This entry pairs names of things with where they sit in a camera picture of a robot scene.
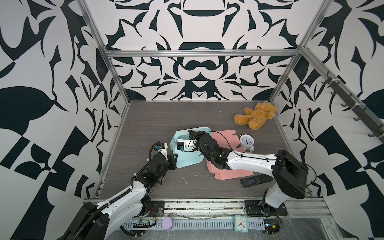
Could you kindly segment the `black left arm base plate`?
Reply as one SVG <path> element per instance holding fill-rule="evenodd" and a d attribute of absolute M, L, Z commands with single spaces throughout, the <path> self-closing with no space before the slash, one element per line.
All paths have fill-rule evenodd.
<path fill-rule="evenodd" d="M 150 201 L 143 203 L 140 217 L 154 217 L 157 213 L 162 212 L 165 207 L 164 201 Z"/>

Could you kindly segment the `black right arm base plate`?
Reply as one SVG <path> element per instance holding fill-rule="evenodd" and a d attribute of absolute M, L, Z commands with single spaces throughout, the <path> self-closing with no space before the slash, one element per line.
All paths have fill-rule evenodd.
<path fill-rule="evenodd" d="M 271 217 L 277 216 L 286 217 L 288 211 L 285 204 L 282 204 L 278 209 L 270 207 L 267 204 L 261 204 L 261 200 L 245 200 L 245 210 L 249 217 Z"/>

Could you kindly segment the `light blue paper box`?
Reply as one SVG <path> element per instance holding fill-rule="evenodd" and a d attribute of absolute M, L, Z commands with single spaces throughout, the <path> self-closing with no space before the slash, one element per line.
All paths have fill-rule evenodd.
<path fill-rule="evenodd" d="M 205 132 L 209 135 L 212 134 L 212 130 L 209 127 L 199 127 L 175 132 L 170 141 L 170 148 L 173 154 L 178 156 L 176 162 L 178 169 L 199 164 L 205 158 L 203 154 L 196 150 L 197 140 L 190 136 L 189 130 L 196 133 Z"/>

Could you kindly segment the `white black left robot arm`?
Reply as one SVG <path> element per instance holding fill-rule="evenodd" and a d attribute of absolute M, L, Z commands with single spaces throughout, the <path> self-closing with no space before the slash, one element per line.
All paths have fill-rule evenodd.
<path fill-rule="evenodd" d="M 145 216 L 151 205 L 149 193 L 158 184 L 163 184 L 168 170 L 175 168 L 176 162 L 168 144 L 154 143 L 145 166 L 130 179 L 130 185 L 105 201 L 84 204 L 59 239 L 105 240 L 125 221 Z"/>

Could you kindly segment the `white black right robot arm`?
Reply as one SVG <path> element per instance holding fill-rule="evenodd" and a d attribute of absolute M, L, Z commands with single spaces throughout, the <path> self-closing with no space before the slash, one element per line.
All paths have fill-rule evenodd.
<path fill-rule="evenodd" d="M 265 216 L 278 211 L 288 199 L 304 199 L 308 179 L 308 167 L 284 150 L 276 154 L 257 155 L 235 151 L 219 146 L 217 141 L 205 131 L 189 130 L 198 151 L 220 170 L 247 170 L 274 178 L 276 183 L 267 189 L 259 203 L 259 210 Z"/>

